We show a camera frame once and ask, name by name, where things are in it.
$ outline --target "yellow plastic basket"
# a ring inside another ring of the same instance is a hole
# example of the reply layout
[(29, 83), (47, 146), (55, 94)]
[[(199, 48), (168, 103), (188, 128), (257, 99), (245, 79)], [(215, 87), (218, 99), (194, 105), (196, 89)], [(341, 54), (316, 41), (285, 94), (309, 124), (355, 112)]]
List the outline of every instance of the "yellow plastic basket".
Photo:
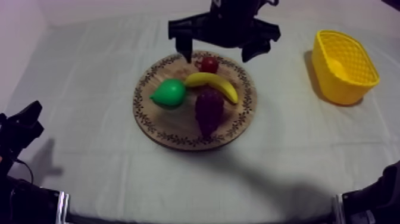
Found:
[(337, 104), (355, 104), (379, 83), (378, 72), (363, 46), (344, 33), (319, 31), (312, 63), (322, 93)]

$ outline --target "green lime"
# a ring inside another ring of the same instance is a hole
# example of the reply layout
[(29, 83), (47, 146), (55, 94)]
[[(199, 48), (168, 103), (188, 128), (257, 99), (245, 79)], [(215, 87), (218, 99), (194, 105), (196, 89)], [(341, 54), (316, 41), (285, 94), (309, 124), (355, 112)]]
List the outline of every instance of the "green lime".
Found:
[(180, 105), (185, 99), (186, 88), (179, 79), (166, 79), (150, 96), (154, 102), (167, 106)]

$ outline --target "purple grapes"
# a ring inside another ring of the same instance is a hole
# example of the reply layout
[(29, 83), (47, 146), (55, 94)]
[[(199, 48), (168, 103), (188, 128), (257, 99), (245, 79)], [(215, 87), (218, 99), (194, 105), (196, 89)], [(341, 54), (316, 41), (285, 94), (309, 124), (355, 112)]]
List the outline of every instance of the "purple grapes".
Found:
[(196, 100), (196, 120), (204, 138), (217, 130), (224, 113), (224, 97), (219, 91), (206, 88)]

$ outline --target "table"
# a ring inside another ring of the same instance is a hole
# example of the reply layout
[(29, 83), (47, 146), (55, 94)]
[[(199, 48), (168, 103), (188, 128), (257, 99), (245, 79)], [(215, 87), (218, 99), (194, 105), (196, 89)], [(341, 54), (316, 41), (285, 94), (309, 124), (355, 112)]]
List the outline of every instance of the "table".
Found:
[[(52, 29), (32, 56), (7, 114), (38, 99), (43, 135), (24, 150), (35, 184), (71, 194), (71, 211), (165, 223), (279, 222), (330, 209), (400, 159), (399, 40), (333, 23), (261, 17), (282, 37), (243, 67), (258, 91), (249, 129), (219, 151), (180, 153), (148, 139), (133, 90), (154, 62), (175, 53), (171, 16), (132, 15)], [(338, 107), (313, 89), (310, 51), (319, 29), (360, 40), (382, 81), (360, 105)], [(195, 42), (240, 61), (238, 49)], [(13, 176), (28, 178), (23, 167)]]

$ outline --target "banana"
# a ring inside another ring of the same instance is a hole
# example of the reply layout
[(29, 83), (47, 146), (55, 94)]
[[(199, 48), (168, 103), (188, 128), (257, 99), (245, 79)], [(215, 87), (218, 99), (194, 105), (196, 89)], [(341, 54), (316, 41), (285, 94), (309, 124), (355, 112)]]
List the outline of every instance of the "banana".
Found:
[(209, 84), (211, 87), (222, 92), (232, 103), (238, 103), (238, 93), (232, 84), (225, 78), (212, 73), (199, 72), (188, 76), (185, 86), (196, 87)]

